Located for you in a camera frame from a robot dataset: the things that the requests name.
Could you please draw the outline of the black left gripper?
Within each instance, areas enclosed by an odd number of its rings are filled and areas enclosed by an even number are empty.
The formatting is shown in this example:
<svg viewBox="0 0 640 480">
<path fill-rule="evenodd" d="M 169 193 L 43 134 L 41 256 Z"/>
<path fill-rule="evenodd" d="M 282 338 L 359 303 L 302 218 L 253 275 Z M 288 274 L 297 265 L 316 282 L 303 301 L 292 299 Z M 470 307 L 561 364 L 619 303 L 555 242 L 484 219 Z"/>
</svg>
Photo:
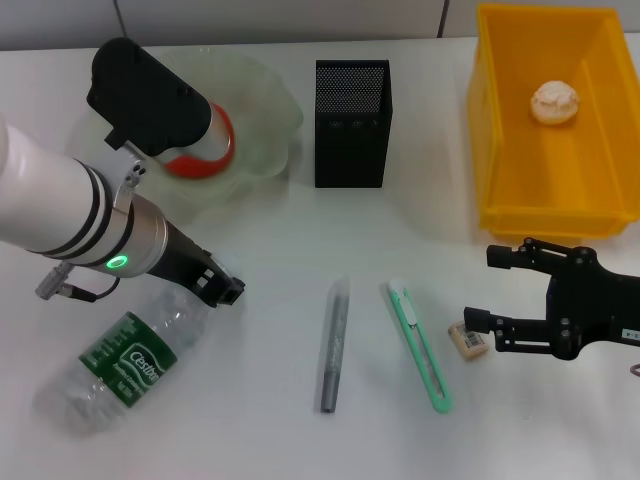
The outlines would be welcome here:
<svg viewBox="0 0 640 480">
<path fill-rule="evenodd" d="M 170 222 L 163 253 L 148 273 L 186 288 L 201 301 L 213 301 L 214 306 L 233 305 L 245 289 L 243 281 Z"/>
</svg>

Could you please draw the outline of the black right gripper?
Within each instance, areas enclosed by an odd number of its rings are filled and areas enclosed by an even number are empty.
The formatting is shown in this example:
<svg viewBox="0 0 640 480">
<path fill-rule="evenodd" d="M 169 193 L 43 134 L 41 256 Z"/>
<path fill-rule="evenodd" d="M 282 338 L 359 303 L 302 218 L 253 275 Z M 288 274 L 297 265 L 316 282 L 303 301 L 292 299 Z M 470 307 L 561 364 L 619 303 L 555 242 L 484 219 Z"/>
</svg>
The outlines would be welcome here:
<svg viewBox="0 0 640 480">
<path fill-rule="evenodd" d="M 466 329 L 493 334 L 498 352 L 574 360 L 595 342 L 639 345 L 639 279 L 607 270 L 593 249 L 572 249 L 527 237 L 515 249 L 489 245 L 486 259 L 492 268 L 528 269 L 551 276 L 546 320 L 464 308 Z"/>
</svg>

